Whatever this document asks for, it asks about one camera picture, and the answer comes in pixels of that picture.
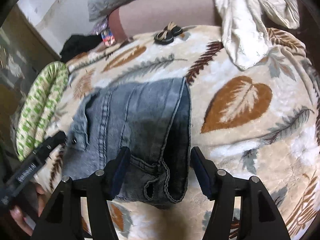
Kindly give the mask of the person's left hand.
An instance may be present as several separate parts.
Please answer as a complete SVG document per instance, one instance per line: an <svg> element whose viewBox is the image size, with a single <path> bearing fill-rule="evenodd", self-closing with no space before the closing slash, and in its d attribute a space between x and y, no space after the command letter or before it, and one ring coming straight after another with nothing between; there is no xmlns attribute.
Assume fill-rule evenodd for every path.
<svg viewBox="0 0 320 240"><path fill-rule="evenodd" d="M37 218L47 203L47 193L42 186L30 182L16 197L10 214L16 224L29 236L33 234Z"/></svg>

